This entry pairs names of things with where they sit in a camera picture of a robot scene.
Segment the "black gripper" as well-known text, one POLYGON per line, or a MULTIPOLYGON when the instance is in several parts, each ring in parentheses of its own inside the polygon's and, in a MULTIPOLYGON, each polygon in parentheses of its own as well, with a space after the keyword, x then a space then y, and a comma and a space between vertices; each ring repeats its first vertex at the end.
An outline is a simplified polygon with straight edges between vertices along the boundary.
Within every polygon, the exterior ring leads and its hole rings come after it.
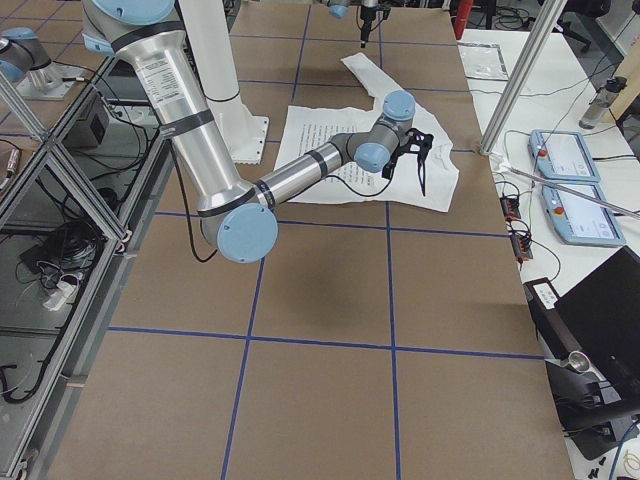
POLYGON ((360 47, 365 48, 371 30, 377 29, 390 15, 390 5, 386 1, 360 1, 356 24, 360 29, 360 47))
POLYGON ((426 160, 433 146, 433 135, 411 128, 407 132, 407 141, 399 145, 391 154, 389 162, 383 167, 382 177, 392 179, 398 159, 405 154, 413 154, 417 161, 417 176, 420 191, 426 195, 426 160))

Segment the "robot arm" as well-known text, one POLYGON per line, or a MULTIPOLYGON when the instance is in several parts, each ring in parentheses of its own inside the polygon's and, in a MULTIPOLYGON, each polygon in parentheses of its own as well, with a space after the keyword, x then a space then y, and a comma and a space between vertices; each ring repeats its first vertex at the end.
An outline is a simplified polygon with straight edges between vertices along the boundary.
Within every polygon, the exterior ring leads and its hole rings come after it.
POLYGON ((370 38, 370 34, 385 20, 389 18, 391 7, 378 0, 327 0, 321 1, 326 5, 329 14, 337 19, 342 19, 348 13, 351 6, 357 9, 356 26, 360 32, 360 47, 364 49, 370 38))
POLYGON ((425 162, 433 137, 413 128, 416 104, 389 93, 373 126, 339 133, 255 182, 228 150, 259 134, 242 104, 228 24, 220 1, 85 1, 87 48, 130 64, 199 193, 201 230, 237 263, 264 258, 278 236, 274 208, 349 162, 389 178, 398 158, 425 162))

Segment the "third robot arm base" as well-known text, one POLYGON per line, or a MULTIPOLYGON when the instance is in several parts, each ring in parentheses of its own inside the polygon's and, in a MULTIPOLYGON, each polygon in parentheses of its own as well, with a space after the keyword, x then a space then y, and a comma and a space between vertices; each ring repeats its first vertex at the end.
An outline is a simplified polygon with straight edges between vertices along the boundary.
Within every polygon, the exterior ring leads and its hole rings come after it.
POLYGON ((28 27, 1 32, 1 72, 22 97, 32 100, 62 100, 85 75, 82 67, 55 63, 28 27))

